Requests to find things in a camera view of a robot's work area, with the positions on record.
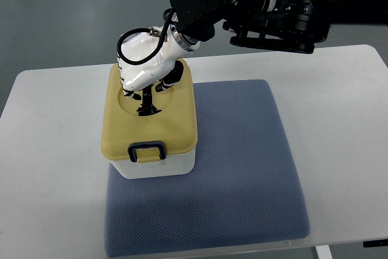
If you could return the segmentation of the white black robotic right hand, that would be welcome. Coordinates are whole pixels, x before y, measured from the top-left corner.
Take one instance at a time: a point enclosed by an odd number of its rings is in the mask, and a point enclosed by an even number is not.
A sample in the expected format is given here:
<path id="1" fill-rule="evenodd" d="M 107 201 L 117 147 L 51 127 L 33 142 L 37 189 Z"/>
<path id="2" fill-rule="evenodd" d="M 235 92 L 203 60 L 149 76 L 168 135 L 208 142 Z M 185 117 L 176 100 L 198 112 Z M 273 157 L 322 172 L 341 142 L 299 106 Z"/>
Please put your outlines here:
<path id="1" fill-rule="evenodd" d="M 117 60 L 123 95 L 140 99 L 138 91 L 165 78 L 175 67 L 177 59 L 197 50 L 200 42 L 179 33 L 169 25 L 162 46 L 162 27 L 130 30 L 118 41 Z"/>

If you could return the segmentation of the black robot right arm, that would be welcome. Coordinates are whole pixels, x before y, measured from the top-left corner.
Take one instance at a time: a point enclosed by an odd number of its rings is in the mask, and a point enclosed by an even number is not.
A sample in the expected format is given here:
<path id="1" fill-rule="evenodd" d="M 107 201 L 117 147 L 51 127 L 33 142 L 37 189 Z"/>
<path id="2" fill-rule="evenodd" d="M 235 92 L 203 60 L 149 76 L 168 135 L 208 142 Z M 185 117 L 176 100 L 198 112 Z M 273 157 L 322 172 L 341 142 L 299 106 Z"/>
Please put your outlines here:
<path id="1" fill-rule="evenodd" d="M 214 37 L 214 25 L 232 32 L 238 47 L 311 54 L 326 40 L 334 24 L 386 24 L 387 0 L 170 0 L 162 29 L 143 28 L 130 34 L 155 36 L 150 57 L 161 50 L 167 28 L 189 43 Z"/>

